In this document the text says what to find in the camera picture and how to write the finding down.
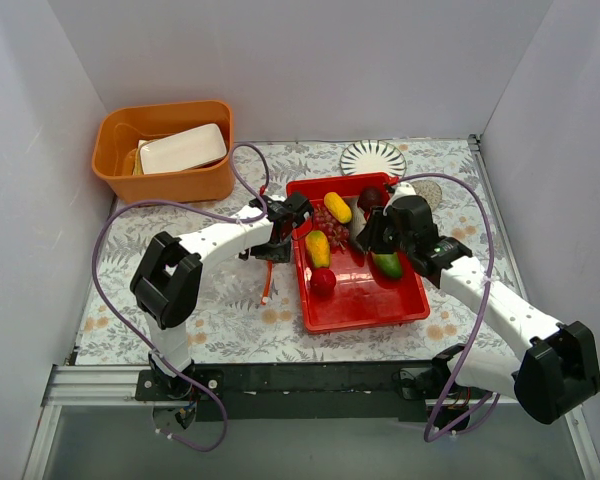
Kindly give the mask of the clear zip top bag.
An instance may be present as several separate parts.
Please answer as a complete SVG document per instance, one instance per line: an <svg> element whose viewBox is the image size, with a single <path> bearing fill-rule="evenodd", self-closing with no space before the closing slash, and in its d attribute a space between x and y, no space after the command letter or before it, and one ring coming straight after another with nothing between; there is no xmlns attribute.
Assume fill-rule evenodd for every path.
<svg viewBox="0 0 600 480"><path fill-rule="evenodd" d="M266 306L273 284L272 261L232 257L203 273L196 311L247 311Z"/></svg>

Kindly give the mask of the grey fish toy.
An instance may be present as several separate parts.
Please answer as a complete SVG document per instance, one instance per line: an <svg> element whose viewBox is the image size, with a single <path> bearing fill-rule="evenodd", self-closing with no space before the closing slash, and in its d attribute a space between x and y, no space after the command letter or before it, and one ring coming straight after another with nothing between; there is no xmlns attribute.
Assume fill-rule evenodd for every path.
<svg viewBox="0 0 600 480"><path fill-rule="evenodd" d="M365 212L358 206L357 197L346 198L345 203L349 207L352 214L351 220L346 224L346 228L349 232L348 243L356 251L364 252L364 249L357 240L357 237L366 226Z"/></svg>

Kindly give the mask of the purple grape bunch toy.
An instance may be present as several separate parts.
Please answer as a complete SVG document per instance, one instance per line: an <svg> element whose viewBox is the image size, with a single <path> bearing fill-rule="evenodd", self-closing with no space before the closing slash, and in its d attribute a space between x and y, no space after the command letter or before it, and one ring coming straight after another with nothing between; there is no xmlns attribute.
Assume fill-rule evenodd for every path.
<svg viewBox="0 0 600 480"><path fill-rule="evenodd" d="M349 239L349 230L324 206L317 206L313 214L314 229L321 231L332 250L345 250Z"/></svg>

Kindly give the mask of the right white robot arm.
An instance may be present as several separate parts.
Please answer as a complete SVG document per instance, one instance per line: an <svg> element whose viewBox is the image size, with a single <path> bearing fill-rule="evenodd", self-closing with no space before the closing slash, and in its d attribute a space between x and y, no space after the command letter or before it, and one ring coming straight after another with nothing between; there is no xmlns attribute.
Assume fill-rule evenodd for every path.
<svg viewBox="0 0 600 480"><path fill-rule="evenodd" d="M551 424L600 392L592 331L543 313L491 280L468 247L439 234L423 197L395 194L387 205L371 207L357 241L376 255L403 252L418 275L480 314L513 352L499 360L468 344L446 349L434 357L430 374L440 395L490 391L516 399L534 420Z"/></svg>

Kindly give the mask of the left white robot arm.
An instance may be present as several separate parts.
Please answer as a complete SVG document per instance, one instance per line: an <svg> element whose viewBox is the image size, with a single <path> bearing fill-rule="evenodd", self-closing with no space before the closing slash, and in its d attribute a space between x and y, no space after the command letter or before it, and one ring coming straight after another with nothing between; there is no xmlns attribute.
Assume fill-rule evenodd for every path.
<svg viewBox="0 0 600 480"><path fill-rule="evenodd" d="M186 321L196 308L203 275L236 256L273 260L280 254L288 262L291 234L312 214L302 194L266 196L251 200L227 222L178 237L160 232L152 238L130 290L149 327L154 382L168 398L180 400L192 390Z"/></svg>

